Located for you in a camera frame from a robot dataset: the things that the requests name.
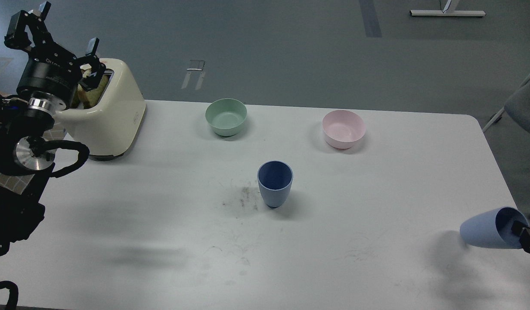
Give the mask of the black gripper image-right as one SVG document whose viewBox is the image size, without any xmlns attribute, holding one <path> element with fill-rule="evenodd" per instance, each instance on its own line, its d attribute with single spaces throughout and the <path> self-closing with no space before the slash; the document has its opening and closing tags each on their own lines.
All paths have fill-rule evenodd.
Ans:
<svg viewBox="0 0 530 310">
<path fill-rule="evenodd" d="M 511 233 L 519 237 L 522 249 L 530 254 L 530 227 L 520 220 L 515 220 L 511 226 Z"/>
</svg>

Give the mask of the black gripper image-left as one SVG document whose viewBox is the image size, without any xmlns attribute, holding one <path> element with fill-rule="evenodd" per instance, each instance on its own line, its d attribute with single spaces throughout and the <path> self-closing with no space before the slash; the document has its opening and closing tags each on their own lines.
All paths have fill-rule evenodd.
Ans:
<svg viewBox="0 0 530 310">
<path fill-rule="evenodd" d="M 85 91 L 95 90 L 107 67 L 97 56 L 97 37 L 90 39 L 86 54 L 78 59 L 54 42 L 45 24 L 51 7 L 52 4 L 46 1 L 38 9 L 29 12 L 21 10 L 11 16 L 4 45 L 28 55 L 28 62 L 16 88 L 21 98 L 28 100 L 44 93 L 60 101 L 60 108 L 70 108 L 78 83 Z M 82 65 L 90 65 L 91 73 L 80 80 L 79 67 Z"/>
</svg>

